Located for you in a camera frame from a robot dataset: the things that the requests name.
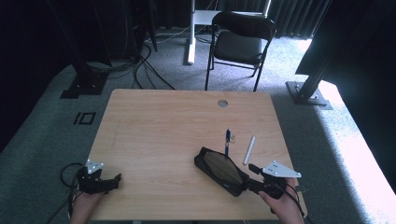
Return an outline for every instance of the chair seat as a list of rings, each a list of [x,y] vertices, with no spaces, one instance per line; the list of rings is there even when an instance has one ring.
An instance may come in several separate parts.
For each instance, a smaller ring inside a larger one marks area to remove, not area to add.
[[[214,55],[235,63],[258,64],[262,56],[262,40],[223,31],[219,34]]]

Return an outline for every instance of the black pouch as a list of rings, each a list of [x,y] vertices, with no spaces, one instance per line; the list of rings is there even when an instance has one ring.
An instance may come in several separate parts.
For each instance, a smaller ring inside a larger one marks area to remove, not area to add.
[[[225,154],[202,147],[194,158],[195,165],[234,197],[248,189],[249,176]]]

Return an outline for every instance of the table top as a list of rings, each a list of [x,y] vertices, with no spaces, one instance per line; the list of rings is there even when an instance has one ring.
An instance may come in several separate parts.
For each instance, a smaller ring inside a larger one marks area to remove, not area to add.
[[[261,180],[243,165],[253,135],[249,163],[293,169],[268,93],[114,90],[89,159],[104,163],[101,178],[122,180],[92,219],[276,219],[257,194],[234,197],[194,165],[201,147],[224,152],[227,129],[229,156],[250,178]]]

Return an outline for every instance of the gray carpet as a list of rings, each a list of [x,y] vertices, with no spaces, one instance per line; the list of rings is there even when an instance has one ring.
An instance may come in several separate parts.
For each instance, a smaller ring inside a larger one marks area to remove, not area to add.
[[[304,199],[310,218],[316,224],[396,223],[390,210],[396,205],[394,193],[336,87],[324,82],[320,86],[333,110],[295,105],[291,100],[285,82],[306,79],[294,75],[304,55],[299,47],[302,42],[305,41],[287,37],[273,41],[258,91],[272,96],[294,168],[303,174],[299,182],[307,188]],[[164,41],[148,61],[175,89],[203,90],[208,45],[197,41],[195,64],[186,65],[187,43],[186,38]],[[252,91],[255,79],[248,77],[250,72],[217,65],[209,90]],[[0,223],[46,223],[66,199],[67,188],[60,180],[60,171],[71,162],[84,163],[88,159],[111,92],[138,87],[132,72],[119,72],[109,76],[102,95],[60,99],[74,76],[73,67],[68,66],[52,80],[34,111],[0,154]],[[146,74],[144,66],[137,72],[137,81],[144,89],[170,89],[150,68]],[[95,113],[92,124],[75,124],[78,113]],[[71,179],[72,170],[66,173],[66,180]],[[64,208],[51,223],[67,222]]]

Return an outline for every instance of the white marker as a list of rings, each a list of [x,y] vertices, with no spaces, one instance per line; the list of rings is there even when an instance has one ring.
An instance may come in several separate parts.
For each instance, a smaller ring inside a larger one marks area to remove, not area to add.
[[[255,140],[256,140],[256,136],[253,135],[253,137],[251,137],[250,145],[248,146],[247,149],[247,155],[245,156],[244,165],[248,164],[248,158],[250,157],[251,149],[253,149]]]

